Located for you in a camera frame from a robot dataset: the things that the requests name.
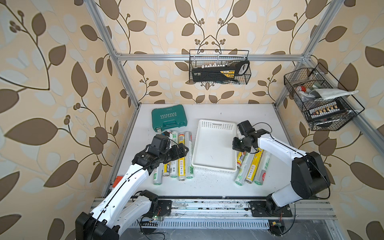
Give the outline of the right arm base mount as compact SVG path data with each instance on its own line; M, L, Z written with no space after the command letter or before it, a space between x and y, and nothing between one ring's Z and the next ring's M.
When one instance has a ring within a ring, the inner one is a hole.
M272 201L251 201L249 209L253 217L293 217L293 213L289 205L277 207Z

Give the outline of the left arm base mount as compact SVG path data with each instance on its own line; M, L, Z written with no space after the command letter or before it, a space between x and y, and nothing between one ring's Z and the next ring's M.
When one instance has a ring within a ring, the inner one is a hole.
M140 196L144 196L148 198L151 202L151 206L149 211L144 214L144 217L154 218L169 216L172 211L172 201L171 200L163 200L159 199L159 196L148 191L144 190L140 193Z

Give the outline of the yellow red wrap box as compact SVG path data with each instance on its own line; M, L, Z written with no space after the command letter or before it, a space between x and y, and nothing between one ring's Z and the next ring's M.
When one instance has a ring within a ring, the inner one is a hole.
M237 154L237 169L240 169L240 167L242 166L246 154L247 154L247 152L238 152L238 154Z

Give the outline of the white green roll group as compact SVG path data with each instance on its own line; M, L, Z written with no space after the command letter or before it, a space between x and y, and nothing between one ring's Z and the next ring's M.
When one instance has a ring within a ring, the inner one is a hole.
M239 169L238 175L235 179L235 183L239 186L242 186L245 183L246 176L248 174L250 164L254 158L254 154L246 153Z

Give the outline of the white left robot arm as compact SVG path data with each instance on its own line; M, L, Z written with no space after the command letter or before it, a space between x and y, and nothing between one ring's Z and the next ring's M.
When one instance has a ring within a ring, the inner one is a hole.
M160 166L184 158L189 148L157 134L151 144L134 156L131 166L110 194L89 214L82 212L75 221L77 240L118 240L139 217L155 212L158 196L143 191L127 203L139 186Z

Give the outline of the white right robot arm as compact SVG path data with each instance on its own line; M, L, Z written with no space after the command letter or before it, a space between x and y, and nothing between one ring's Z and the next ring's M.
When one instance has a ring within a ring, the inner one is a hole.
M249 121L243 121L237 127L243 138L233 139L233 150L250 153L251 149L260 148L276 156L291 169L290 183L266 197L266 209L270 212L315 197L330 188L330 178L317 152L298 150L264 129L255 130Z

